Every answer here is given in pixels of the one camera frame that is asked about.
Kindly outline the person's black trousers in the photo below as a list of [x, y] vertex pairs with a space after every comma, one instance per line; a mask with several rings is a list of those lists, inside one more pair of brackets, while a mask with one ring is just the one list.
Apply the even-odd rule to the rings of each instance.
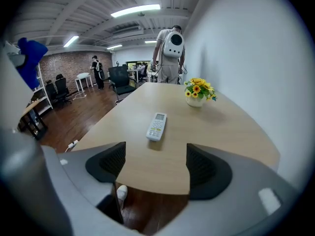
[[119, 206], [119, 202], [116, 194], [110, 194], [106, 196], [97, 206], [96, 208], [100, 210], [102, 213], [110, 217], [112, 220], [123, 224], [123, 217], [121, 213], [121, 208]]

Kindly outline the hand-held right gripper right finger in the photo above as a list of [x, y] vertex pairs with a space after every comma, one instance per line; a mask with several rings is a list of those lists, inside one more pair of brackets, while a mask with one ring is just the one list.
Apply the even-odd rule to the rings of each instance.
[[187, 144], [189, 221], [262, 221], [288, 212], [299, 193], [265, 164]]

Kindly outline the white power strip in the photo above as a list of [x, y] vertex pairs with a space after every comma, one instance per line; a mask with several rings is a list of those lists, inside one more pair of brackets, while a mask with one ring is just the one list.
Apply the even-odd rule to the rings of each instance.
[[73, 141], [72, 143], [70, 143], [70, 144], [68, 145], [67, 149], [65, 150], [65, 152], [71, 151], [71, 150], [76, 146], [77, 143], [78, 143], [78, 140], [75, 140], [75, 141]]

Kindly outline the white pod backpack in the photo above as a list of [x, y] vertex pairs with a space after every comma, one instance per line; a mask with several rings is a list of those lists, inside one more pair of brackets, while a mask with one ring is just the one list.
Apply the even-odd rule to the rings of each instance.
[[184, 38], [177, 32], [169, 33], [163, 44], [163, 54], [170, 58], [180, 58], [184, 49]]

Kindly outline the blue cloth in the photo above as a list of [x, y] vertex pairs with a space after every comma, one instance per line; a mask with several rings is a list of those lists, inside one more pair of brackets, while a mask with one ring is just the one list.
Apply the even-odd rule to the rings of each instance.
[[48, 48], [37, 41], [27, 40], [25, 37], [18, 40], [18, 47], [20, 54], [25, 55], [25, 61], [17, 67], [17, 70], [29, 88], [35, 89], [39, 86], [36, 66], [48, 52]]

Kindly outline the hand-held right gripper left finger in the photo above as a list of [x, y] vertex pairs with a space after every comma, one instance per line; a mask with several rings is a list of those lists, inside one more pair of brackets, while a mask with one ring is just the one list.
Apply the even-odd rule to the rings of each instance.
[[58, 155], [63, 169], [93, 205], [113, 199], [116, 179], [126, 162], [126, 142], [112, 143]]

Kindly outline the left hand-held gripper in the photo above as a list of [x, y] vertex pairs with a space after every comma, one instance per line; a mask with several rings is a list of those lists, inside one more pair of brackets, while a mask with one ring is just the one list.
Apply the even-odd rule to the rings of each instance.
[[70, 219], [49, 176], [44, 153], [30, 136], [15, 132], [33, 91], [0, 41], [0, 234], [72, 236]]

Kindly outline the white office desk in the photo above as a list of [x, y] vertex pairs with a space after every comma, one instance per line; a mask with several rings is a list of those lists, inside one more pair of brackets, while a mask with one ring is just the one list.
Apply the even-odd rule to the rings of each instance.
[[147, 71], [144, 76], [140, 75], [140, 69], [128, 69], [128, 73], [131, 74], [130, 78], [134, 79], [136, 83], [153, 82], [158, 81], [158, 73], [153, 71]]

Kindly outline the black office chair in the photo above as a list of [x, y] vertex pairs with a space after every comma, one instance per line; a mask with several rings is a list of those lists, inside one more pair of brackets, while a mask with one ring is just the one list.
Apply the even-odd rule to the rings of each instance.
[[69, 95], [69, 90], [66, 86], [66, 78], [62, 74], [56, 76], [55, 85], [57, 88], [56, 100], [61, 103], [69, 102], [72, 103], [70, 99], [67, 98]]
[[46, 92], [47, 92], [47, 96], [50, 100], [50, 103], [53, 105], [56, 103], [57, 101], [57, 91], [54, 87], [54, 84], [52, 83], [51, 80], [48, 80], [46, 82], [46, 86], [45, 86]]

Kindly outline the potted yellow sunflowers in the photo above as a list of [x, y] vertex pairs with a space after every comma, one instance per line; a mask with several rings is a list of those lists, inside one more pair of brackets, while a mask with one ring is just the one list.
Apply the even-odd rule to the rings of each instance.
[[215, 89], [202, 78], [191, 78], [189, 81], [185, 81], [185, 96], [186, 102], [191, 107], [200, 108], [208, 100], [217, 100]]

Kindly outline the small white table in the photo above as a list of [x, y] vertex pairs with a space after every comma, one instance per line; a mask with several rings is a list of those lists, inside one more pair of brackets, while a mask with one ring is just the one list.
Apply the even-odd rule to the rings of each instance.
[[75, 78], [75, 84], [76, 84], [76, 88], [77, 88], [77, 91], [78, 92], [84, 92], [84, 89], [83, 89], [83, 85], [82, 85], [82, 81], [85, 80], [86, 82], [86, 86], [89, 88], [89, 87], [93, 87], [93, 82], [92, 82], [92, 78], [91, 78], [91, 75], [89, 75], [88, 77], [86, 78]]

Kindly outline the white remote control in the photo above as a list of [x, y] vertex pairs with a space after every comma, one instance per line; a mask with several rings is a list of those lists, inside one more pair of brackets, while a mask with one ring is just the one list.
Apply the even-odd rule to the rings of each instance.
[[164, 132], [167, 114], [156, 113], [146, 133], [146, 138], [150, 141], [160, 141]]

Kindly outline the black sled-base chair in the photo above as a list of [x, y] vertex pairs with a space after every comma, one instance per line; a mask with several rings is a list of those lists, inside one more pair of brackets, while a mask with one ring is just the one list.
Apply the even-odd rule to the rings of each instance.
[[132, 93], [137, 89], [137, 82], [135, 79], [128, 76], [126, 66], [110, 67], [108, 68], [108, 71], [110, 84], [117, 97], [117, 100], [115, 101], [115, 104], [117, 105], [122, 101], [122, 99], [119, 99], [119, 96]]

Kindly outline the round wooden table black legs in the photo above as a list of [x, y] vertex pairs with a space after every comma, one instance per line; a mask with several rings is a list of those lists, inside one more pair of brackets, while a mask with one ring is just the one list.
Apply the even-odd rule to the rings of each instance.
[[39, 100], [29, 104], [18, 122], [18, 130], [24, 132], [27, 130], [34, 139], [40, 140], [48, 130], [48, 126], [44, 123], [39, 112], [36, 110]]

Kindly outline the person's right white shoe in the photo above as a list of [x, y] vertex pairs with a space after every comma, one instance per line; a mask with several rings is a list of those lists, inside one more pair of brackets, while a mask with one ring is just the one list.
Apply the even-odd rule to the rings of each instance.
[[124, 201], [127, 198], [128, 188], [126, 185], [121, 185], [118, 187], [116, 194], [118, 198], [118, 203], [121, 209], [123, 209]]

